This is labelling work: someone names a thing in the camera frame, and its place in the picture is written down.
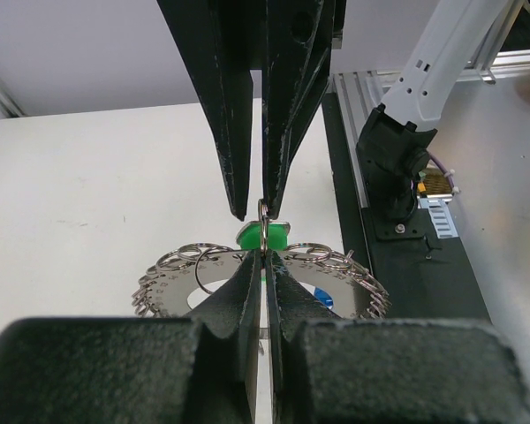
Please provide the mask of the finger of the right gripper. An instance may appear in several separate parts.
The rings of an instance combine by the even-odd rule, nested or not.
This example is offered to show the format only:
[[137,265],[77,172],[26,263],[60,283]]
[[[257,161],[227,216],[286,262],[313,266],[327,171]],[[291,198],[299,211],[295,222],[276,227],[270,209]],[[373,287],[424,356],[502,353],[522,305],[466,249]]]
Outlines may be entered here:
[[292,161],[329,85],[344,1],[267,1],[262,82],[262,190],[278,216]]
[[241,1],[160,1],[214,138],[230,211],[242,221],[249,193],[253,80]]

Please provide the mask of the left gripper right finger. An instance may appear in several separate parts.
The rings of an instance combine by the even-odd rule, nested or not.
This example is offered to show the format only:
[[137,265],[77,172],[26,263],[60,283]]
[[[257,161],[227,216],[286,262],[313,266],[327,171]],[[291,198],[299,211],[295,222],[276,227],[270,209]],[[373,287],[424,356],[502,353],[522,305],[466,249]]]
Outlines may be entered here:
[[530,423],[515,352],[475,320],[344,319],[265,261],[276,423]]

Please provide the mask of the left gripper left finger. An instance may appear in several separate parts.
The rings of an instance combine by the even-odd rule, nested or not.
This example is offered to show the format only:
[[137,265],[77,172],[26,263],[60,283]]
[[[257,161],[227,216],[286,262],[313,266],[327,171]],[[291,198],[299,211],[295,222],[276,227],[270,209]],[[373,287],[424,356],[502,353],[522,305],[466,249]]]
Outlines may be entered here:
[[261,256],[173,318],[28,318],[0,334],[0,423],[251,423]]

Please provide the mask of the green tag key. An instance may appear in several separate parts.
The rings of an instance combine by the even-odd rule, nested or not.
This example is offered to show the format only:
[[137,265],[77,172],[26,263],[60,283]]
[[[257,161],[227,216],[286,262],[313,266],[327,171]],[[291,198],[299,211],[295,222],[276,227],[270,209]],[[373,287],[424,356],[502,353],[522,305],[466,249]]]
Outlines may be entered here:
[[236,243],[243,250],[260,248],[263,252],[284,250],[288,246],[291,225],[286,221],[271,220],[265,200],[258,200],[258,219],[246,223],[236,236]]

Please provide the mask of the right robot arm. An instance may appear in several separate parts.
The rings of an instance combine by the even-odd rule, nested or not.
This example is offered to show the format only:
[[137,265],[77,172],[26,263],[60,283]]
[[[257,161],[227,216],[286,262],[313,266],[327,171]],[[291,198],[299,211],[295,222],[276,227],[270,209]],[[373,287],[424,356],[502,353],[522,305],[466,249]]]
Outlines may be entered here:
[[[246,216],[252,71],[262,74],[262,198],[279,216],[288,174],[329,84],[339,1],[161,1],[212,133],[230,212]],[[429,159],[443,107],[504,1],[442,1],[397,81],[370,112],[360,151],[390,220],[411,218],[412,185]]]

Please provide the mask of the blue tag key on disc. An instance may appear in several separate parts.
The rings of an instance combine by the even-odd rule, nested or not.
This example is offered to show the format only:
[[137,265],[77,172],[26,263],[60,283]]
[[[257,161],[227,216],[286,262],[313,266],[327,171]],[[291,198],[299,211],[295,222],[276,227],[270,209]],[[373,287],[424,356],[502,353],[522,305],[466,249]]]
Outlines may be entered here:
[[319,300],[325,307],[328,309],[332,309],[334,306],[334,300],[333,298],[324,290],[313,287],[309,289],[309,291],[314,295],[314,297]]

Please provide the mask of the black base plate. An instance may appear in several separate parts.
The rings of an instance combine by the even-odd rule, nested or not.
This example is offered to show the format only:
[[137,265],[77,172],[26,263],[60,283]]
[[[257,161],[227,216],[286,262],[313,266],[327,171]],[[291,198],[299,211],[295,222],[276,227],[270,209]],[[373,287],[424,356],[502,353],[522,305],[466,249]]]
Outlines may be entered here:
[[390,295],[389,318],[488,321],[463,243],[440,239],[419,208],[434,132],[391,123],[365,73],[335,75],[322,102],[345,249],[355,250]]

